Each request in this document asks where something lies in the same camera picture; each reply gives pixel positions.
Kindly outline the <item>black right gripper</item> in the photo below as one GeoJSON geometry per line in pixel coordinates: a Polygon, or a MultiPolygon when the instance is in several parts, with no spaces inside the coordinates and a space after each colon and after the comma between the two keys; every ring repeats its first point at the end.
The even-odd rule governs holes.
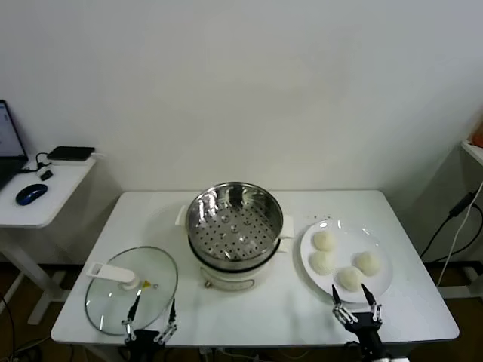
{"type": "Polygon", "coordinates": [[[346,330],[357,336],[359,343],[365,349],[381,349],[382,342],[378,331],[382,326],[382,305],[378,304],[373,293],[361,285],[371,312],[352,313],[342,303],[337,288],[332,284],[332,299],[334,307],[332,313],[335,318],[345,325],[346,330]]]}

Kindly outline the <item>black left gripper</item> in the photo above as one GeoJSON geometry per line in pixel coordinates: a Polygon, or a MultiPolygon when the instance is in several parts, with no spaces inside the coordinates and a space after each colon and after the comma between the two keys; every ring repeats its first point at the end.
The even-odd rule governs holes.
{"type": "Polygon", "coordinates": [[[136,294],[134,303],[128,310],[127,317],[122,320],[122,326],[125,330],[124,342],[128,343],[129,361],[130,362],[151,362],[154,360],[155,354],[163,348],[165,344],[177,331],[176,324],[176,308],[175,301],[172,300],[171,309],[167,326],[161,331],[154,330],[135,330],[132,327],[137,308],[140,302],[140,296],[143,292],[139,289],[136,294]]]}

